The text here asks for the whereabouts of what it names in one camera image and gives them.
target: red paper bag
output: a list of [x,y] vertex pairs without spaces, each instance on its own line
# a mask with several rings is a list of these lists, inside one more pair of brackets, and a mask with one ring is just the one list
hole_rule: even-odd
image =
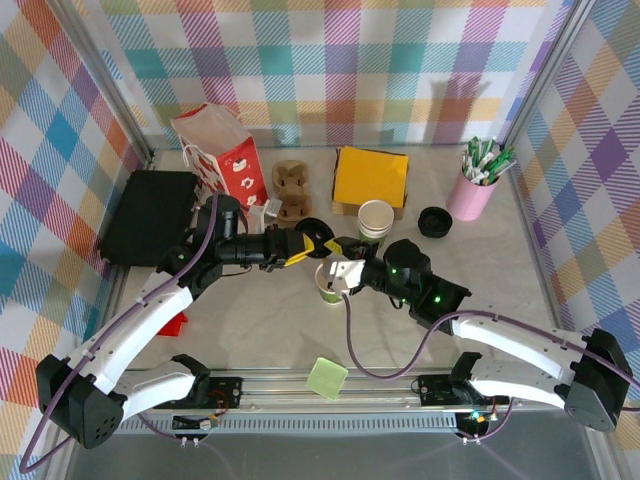
[[211,192],[232,195],[247,207],[264,205],[267,189],[255,141],[230,110],[205,103],[171,125],[185,158]]

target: black bowl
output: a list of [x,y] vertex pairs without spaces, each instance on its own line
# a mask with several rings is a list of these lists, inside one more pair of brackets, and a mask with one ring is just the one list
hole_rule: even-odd
[[442,238],[451,229],[453,218],[444,208],[429,207],[420,213],[418,228],[428,238]]

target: brown egg carton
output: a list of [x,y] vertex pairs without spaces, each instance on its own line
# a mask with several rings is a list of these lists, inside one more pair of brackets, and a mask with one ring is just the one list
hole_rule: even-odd
[[278,221],[297,223],[310,217],[312,208],[307,164],[299,160],[278,162],[273,166],[271,177],[276,197],[282,200]]

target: colorful plaid backdrop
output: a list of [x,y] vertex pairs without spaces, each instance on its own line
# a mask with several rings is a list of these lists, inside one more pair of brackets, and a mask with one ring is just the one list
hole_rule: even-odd
[[2,2],[0,479],[18,478],[40,418],[38,361],[99,316],[111,275],[96,242],[139,163],[44,0]]
[[145,133],[177,148],[169,120],[204,101],[261,146],[498,134],[571,0],[74,3]]
[[[613,333],[640,376],[640,2],[600,0],[527,135],[519,184],[568,328]],[[640,392],[631,392],[636,403]],[[640,450],[638,417],[618,428]],[[640,475],[640,451],[635,472]]]

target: red object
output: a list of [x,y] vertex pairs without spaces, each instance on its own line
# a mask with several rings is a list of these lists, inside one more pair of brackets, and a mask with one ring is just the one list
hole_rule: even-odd
[[177,337],[180,335],[180,328],[183,323],[187,323],[189,319],[184,313],[179,313],[167,323],[164,327],[160,329],[158,335],[162,335],[163,337]]

